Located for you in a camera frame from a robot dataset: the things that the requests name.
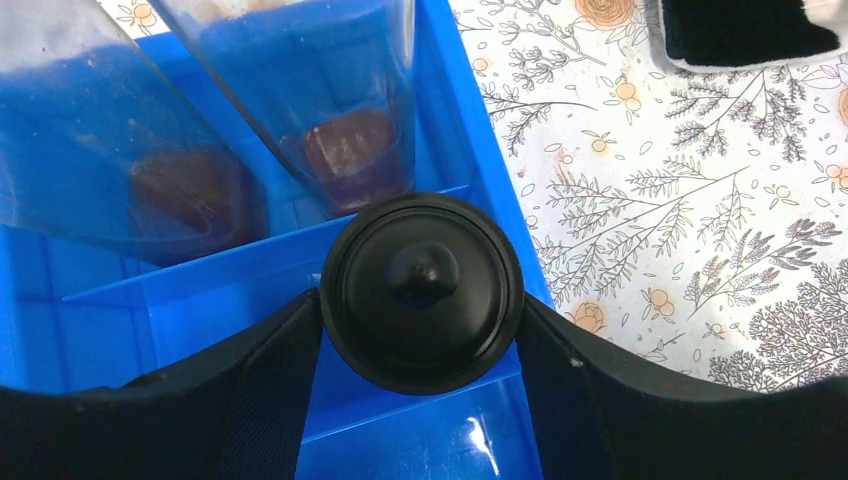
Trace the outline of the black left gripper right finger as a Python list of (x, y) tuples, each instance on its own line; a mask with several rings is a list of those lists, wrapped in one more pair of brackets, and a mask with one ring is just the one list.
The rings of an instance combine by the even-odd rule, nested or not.
[(689, 377), (527, 296), (517, 335), (548, 479), (843, 479), (847, 382), (760, 394)]

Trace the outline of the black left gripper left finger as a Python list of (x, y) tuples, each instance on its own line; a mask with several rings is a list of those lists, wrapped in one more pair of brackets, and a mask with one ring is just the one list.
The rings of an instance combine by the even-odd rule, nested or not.
[(1, 392), (5, 479), (291, 479), (320, 350), (318, 294), (118, 388)]

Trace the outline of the black lid spice jar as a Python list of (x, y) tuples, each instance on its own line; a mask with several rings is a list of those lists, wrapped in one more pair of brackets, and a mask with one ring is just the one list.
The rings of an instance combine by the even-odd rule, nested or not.
[(414, 193), (355, 216), (330, 247), (322, 319), (360, 376), (406, 395), (451, 392), (504, 356), (524, 303), (519, 257), (483, 210)]

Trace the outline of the glass oil bottle gold spout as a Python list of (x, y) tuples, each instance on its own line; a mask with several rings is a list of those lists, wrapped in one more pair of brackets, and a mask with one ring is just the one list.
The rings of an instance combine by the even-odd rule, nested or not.
[(1, 5), (1, 221), (162, 267), (269, 230), (253, 173), (94, 1)]

